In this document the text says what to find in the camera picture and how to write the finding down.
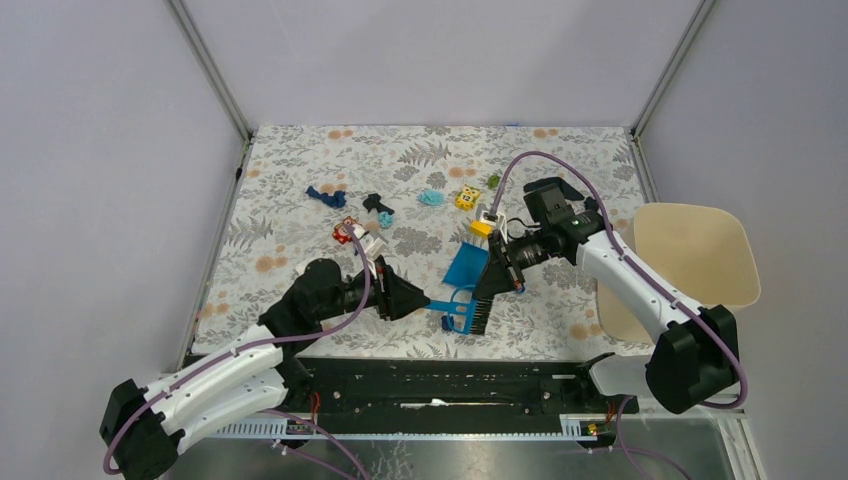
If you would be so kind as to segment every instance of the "metal frame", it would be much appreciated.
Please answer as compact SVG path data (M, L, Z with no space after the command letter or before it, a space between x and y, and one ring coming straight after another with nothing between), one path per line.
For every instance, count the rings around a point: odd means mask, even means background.
M194 334L197 333L197 312L200 311L203 304L206 302L206 294L209 292L212 275L215 273L215 266L218 263L218 255L221 254L221 249L224 247L224 238L227 233L227 226L230 223L230 217L232 216L233 209L236 206L236 197L239 189L241 188L242 181L244 180L242 172L244 171L244 166L248 159L250 159L250 154L252 152L252 141L245 142L241 160L239 161L238 168L236 168L235 174L233 175L233 183L227 191L227 201L224 205L224 210L221 212L221 217L218 219L218 227L215 229L215 245L212 247L212 251L209 253L209 258L206 260L206 266L203 269L203 281L200 284L197 297L195 297L194 309L191 312L188 329L183 337L175 371L180 370L185 366L186 358L190 354L189 349L191 349L191 342L194 340Z
M662 97L665 92L668 90L669 85L674 79L677 71L680 69L681 64L689 53L691 46L697 37L698 33L701 31L704 23L712 12L713 8L717 0L701 0L696 8L692 18L689 21L689 24L686 26L686 29L675 47L674 52L669 58L665 68L663 69L662 74L660 75L657 84L654 89L651 91L650 96L645 103L645 106L642 108L639 116L637 117L634 124L631 126L629 133L627 134L628 146L630 148L631 159L633 161L633 165L636 168L637 176L639 178L640 184L642 186L642 191L644 192L644 197L646 202L658 202L660 201L659 194L657 193L656 185L654 183L653 176L651 175L651 170L646 159L646 155L641 144L641 136L644 134L646 128L648 127L650 120L659 105ZM169 11L174 17L174 20L177 22L177 25L180 27L183 35L185 35L186 42L192 50L199 66L203 70L204 75L207 77L210 86L212 87L215 95L218 97L218 100L221 102L222 107L230 122L235 128L238 135L244 141L244 152L241 158L241 161L236 169L234 179L232 185L230 186L227 192L226 206L222 212L221 218L218 222L218 228L216 230L216 242L214 248L210 252L209 259L206 262L206 266L203 274L203 282L199 289L196 302L195 309L192 312L192 318L190 319L189 328L187 329L185 338L183 340L182 349L180 350L180 358L178 361L177 368L182 368L185 360L191 360L192 357L189 355L189 349L191 346L191 341L194 338L196 329L197 329L197 318L196 313L199 310L200 306L202 306L205 301L205 297L209 288L209 282L214 273L215 264L217 262L218 255L223 246L223 240L225 238L226 228L229 223L230 216L233 211L233 207L235 206L235 200L238 193L238 190L241 186L241 173L243 168L250 158L250 153L252 150L252 139L254 135L254 131L251 128L249 122L244 117L238 102L236 102L232 92L230 91L227 83L225 82L223 75L218 69L217 64L215 63L209 49L203 40L200 32L197 29L197 25L195 24L188 7L185 5L183 0L165 0L165 4L168 6ZM651 403L651 399L640 399L640 404L642 405L642 413L640 415L647 415L650 417L665 417L672 416L664 411L661 407L655 408L655 406ZM684 417L704 417L704 416L715 416L715 412L700 412L696 409L688 412ZM563 432L565 432L566 422L575 422L576 425L579 426L579 420L595 420L602 417L602 415L596 414L571 414L571 415L563 415ZM277 422L280 423L278 419L263 419L259 420L260 422ZM751 432L749 430L748 420L745 417L745 414L742 410L734 410L731 412L723 412L718 415L716 418L717 423L722 432L722 437L725 441L725 449L728 453L728 456L731 459L732 468L734 474L737 478L756 478L756 479L765 479L764 469L757 452L755 445L751 441ZM244 422L241 423L255 423L257 419L245 419ZM246 433L247 430L237 430L231 431L227 430L226 432L219 432L218 436L227 437L227 433L230 435L235 435L236 437L245 438L243 433ZM356 435L350 435L351 439L356 437ZM372 436L365 436L368 439L374 439ZM421 435L423 439L466 439L463 435ZM550 439L551 437L542 435L539 436L538 439ZM528 436L527 440L535 440L534 436Z
M657 186L654 184L654 177L651 175L651 168L645 159L645 152L642 150L639 138L628 133L627 145L630 147L630 158L633 161L633 166L636 167L636 177L639 178L645 202L659 202L660 196L657 193Z
M686 26L686 30L683 32L680 42L678 42L677 47L671 54L671 58L668 60L665 69L663 69L659 81L657 81L654 90L648 97L648 102L642 108L642 112L636 119L636 123L633 124L631 134L635 138L639 138L645 132L645 128L648 126L648 122L650 122L651 116L657 108L657 104L659 104L665 94L665 91L668 89L669 84L672 79L674 79L674 75L680 68L683 59L686 58L686 54L689 53L689 48L692 46L695 37L698 36L698 32L701 31L701 27L703 27L704 23L707 21L707 18L709 17L710 12L712 12L716 2L717 0L701 0L701 3L698 4L698 8L695 9L695 14L692 16L692 19L689 20L689 25Z
M191 17L188 7L186 7L183 0L165 0L165 4L174 16L174 20L177 22L177 25L179 25L183 35L185 35L186 42L188 42L192 53L194 53L197 63L200 65L201 70L203 70L204 75L206 75L206 78L209 80L212 90L221 102L221 106L224 107L224 111L226 112L227 117L229 117L230 122L233 124L233 127L236 129L236 132L238 132L242 141L250 141L250 138L253 136L250 124L247 120L245 120L238 103L233 97L229 87L227 87L227 83L224 81L221 71L218 70L218 66L215 64L212 54L209 53L209 48L207 48L206 42L203 41L203 37L197 30L197 25L194 23L194 19Z

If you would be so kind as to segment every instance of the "black joint housing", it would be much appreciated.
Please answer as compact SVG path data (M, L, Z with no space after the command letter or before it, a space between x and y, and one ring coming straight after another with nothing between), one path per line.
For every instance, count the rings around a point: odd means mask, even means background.
M583 207L586 210L597 212L601 209L601 206L598 204L598 201L593 197L586 197L586 200L583 200Z
M577 366L577 373L574 375L574 380L577 382L578 388L573 388L571 391L567 392L570 402L589 405L592 402L603 398L603 395L601 395L601 392L598 391L598 387L595 385L594 380L592 380L590 372L596 363L613 355L615 354L612 352L602 353Z
M374 261L377 270L377 312L383 320L397 320L430 304L424 290L398 276L382 255Z
M129 417L145 403L144 390L132 379L112 390L100 423L100 438L107 446ZM115 463L126 480L155 480L177 461L177 445L185 432L178 430L168 436L160 422L160 417L147 409L115 449Z
M582 193L559 177L542 178L534 182L527 183L524 185L524 193L540 190L542 187L547 187L548 185L556 187L560 192L562 192L562 196L567 200L579 201L584 198Z
M312 375L297 357L280 362L276 367L277 373L283 377L286 398L282 405L290 412L302 411L309 407L309 396L312 394Z
M257 323L268 328L275 337L318 333L321 331L322 320L344 314L348 311L348 303L359 303L363 283L361 276L345 283L339 264L333 260L313 260L306 266L303 275L297 277L283 294L283 298L259 316ZM366 306L374 305L375 298L372 290ZM315 340L289 342L281 344L279 348L283 351L283 358L288 359L313 343Z
M739 358L736 319L722 305L701 308L700 318ZM657 401L672 413L683 413L733 385L739 379L730 360L701 327L689 320L672 324L660 335L645 378Z
M577 264L578 247L589 241L589 236L604 229L603 218L598 212L587 210L575 214L555 182L524 195L524 203L530 216L540 225L540 242L547 254L563 257L572 265Z
M534 238L522 237L506 244L499 230L489 234L489 257L471 294L472 298L492 299L499 293L515 290L516 282L523 284L524 275L519 268L515 252L519 244L532 245Z

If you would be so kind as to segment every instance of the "red toy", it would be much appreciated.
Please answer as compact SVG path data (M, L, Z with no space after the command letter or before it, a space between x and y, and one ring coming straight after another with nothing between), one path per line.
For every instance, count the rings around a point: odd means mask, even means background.
M342 245L352 240L350 238L350 235L348 235L347 231L344 229L345 225L356 225L356 219L351 216L347 216L344 220L342 220L342 223L339 223L335 227L333 227L333 238L335 238L336 241L341 243Z

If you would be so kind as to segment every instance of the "beige plastic basket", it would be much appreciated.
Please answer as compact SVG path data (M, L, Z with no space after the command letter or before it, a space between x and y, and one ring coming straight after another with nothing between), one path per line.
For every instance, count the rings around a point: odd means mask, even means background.
M681 292L731 312L760 296L760 279L745 229L717 208L649 203L633 217L624 241ZM648 333L608 288L598 282L598 316L607 335L651 343Z

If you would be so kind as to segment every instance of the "green toy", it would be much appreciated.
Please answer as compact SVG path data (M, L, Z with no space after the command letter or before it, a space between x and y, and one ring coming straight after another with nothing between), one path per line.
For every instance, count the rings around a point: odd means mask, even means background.
M494 189L498 188L498 185L500 185L500 183L501 183L501 176L498 175L497 173L493 173L489 177L489 180L486 181L486 185L489 187L490 190L494 190Z

